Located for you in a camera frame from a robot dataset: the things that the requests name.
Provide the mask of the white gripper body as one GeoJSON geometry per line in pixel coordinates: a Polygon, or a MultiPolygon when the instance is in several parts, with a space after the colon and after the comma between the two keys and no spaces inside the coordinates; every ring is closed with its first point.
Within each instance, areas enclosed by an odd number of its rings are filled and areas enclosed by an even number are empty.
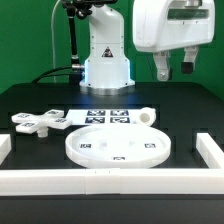
{"type": "Polygon", "coordinates": [[[210,43],[214,0],[134,0],[132,36],[140,52],[159,52],[210,43]]]}

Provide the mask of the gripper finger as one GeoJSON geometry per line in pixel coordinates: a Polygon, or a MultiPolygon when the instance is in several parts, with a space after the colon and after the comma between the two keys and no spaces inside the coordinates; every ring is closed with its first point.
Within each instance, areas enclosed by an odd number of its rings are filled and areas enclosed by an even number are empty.
{"type": "Polygon", "coordinates": [[[159,81],[168,81],[171,77],[171,67],[169,64],[170,52],[155,52],[153,54],[153,59],[157,69],[157,79],[159,81]]]}
{"type": "Polygon", "coordinates": [[[195,63],[199,52],[198,46],[189,46],[184,48],[184,60],[181,62],[181,71],[183,74],[191,74],[195,70],[195,63]]]}

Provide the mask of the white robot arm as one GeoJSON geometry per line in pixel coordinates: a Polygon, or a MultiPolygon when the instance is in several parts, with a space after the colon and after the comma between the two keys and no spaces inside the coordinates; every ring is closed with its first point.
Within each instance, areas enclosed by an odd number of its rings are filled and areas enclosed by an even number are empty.
{"type": "MultiPolygon", "coordinates": [[[[124,54],[124,19],[105,3],[91,11],[90,55],[80,87],[85,92],[115,95],[135,85],[124,54]]],[[[192,73],[199,46],[212,41],[214,29],[214,0],[134,0],[133,43],[138,51],[153,54],[160,81],[171,76],[169,57],[173,49],[185,51],[181,71],[192,73]]]]}

